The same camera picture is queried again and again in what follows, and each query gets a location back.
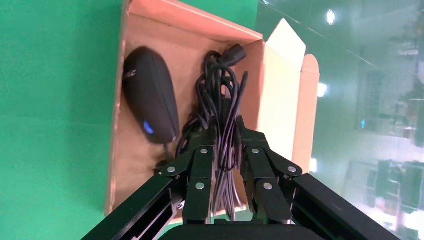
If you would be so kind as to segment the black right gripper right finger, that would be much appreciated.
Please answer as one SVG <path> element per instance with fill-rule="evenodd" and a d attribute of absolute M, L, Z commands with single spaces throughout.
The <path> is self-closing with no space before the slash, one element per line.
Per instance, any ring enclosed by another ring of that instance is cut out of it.
<path fill-rule="evenodd" d="M 240 173 L 254 239 L 394 240 L 396 236 L 300 166 L 271 150 L 266 136 L 236 121 Z"/>

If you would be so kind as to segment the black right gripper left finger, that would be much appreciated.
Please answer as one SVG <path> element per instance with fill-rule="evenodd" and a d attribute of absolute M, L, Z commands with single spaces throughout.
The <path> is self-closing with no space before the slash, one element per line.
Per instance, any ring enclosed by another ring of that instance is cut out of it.
<path fill-rule="evenodd" d="M 195 134 L 189 148 L 166 164 L 110 215 L 85 240 L 215 240 L 211 225 L 211 188 L 215 136 Z"/>

